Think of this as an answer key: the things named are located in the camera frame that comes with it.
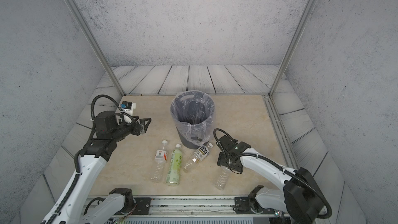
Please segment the clear bottle white red label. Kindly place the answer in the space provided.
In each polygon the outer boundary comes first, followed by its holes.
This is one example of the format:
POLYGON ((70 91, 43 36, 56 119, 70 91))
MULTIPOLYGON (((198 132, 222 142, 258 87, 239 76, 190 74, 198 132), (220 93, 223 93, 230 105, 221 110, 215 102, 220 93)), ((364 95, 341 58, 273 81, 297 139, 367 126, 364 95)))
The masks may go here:
POLYGON ((224 190, 229 180, 231 170, 228 167, 221 167, 218 176, 214 181, 214 185, 219 190, 224 190))

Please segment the green tea bottle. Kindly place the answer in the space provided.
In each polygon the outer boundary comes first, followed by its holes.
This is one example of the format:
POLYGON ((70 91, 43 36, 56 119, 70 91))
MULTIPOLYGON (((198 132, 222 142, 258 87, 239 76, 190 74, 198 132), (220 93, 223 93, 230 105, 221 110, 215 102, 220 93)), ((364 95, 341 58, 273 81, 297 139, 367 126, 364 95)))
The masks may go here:
POLYGON ((165 183, 169 186, 177 186, 180 182, 180 165, 182 161, 183 153, 181 151, 181 145, 176 144, 171 154, 170 167, 167 173, 165 183))

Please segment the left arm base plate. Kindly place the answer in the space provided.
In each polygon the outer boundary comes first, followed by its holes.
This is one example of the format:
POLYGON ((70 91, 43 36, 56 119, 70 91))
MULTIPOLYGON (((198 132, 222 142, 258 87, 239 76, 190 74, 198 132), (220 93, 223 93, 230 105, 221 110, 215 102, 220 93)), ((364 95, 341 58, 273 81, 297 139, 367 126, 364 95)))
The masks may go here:
POLYGON ((116 212, 115 216, 149 215, 151 201, 149 197, 134 198, 133 203, 129 203, 126 208, 116 212))

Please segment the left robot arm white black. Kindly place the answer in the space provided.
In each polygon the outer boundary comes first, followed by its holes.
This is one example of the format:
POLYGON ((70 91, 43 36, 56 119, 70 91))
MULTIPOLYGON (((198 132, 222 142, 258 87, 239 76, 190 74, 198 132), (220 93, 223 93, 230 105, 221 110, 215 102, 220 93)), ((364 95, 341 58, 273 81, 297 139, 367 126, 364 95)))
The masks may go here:
POLYGON ((129 215, 136 209, 131 189, 116 188, 97 207, 82 214, 88 194, 117 143, 128 135, 146 133, 151 119, 105 111, 92 117, 92 121, 90 138, 74 156, 74 175, 43 218, 44 224, 104 224, 117 213, 129 215))

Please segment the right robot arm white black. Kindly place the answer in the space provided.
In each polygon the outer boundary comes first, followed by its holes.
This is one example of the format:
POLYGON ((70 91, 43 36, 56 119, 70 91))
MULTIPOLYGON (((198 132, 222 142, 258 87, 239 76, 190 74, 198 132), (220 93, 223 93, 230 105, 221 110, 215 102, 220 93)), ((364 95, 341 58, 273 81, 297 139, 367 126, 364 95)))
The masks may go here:
POLYGON ((281 218, 287 213, 299 224, 312 224, 316 219, 328 219, 333 210, 312 174, 305 168, 285 167, 257 152, 249 144, 226 134, 216 138, 220 149, 217 165, 241 175, 245 168, 266 178, 277 188, 270 190, 259 185, 250 192, 235 212, 264 214, 273 209, 281 218))

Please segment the clear bottle black white label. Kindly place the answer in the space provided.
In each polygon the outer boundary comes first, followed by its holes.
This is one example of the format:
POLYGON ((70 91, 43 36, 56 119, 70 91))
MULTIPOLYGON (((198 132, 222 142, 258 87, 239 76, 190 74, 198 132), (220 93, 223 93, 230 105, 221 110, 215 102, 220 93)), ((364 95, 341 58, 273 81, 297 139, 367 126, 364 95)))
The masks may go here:
POLYGON ((209 142, 208 144, 202 145, 198 149, 196 149, 182 167, 183 171, 188 173, 196 168, 199 163, 201 163, 210 154, 213 146, 214 145, 209 142))

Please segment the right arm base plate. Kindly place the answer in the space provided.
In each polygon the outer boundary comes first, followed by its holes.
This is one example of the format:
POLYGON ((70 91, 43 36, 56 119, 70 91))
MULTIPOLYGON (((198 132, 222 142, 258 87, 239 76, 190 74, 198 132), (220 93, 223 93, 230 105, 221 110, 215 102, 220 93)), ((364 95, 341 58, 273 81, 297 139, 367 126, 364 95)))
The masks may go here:
POLYGON ((254 198, 248 196, 235 197, 233 211, 236 214, 275 215, 272 208, 262 208, 254 198))

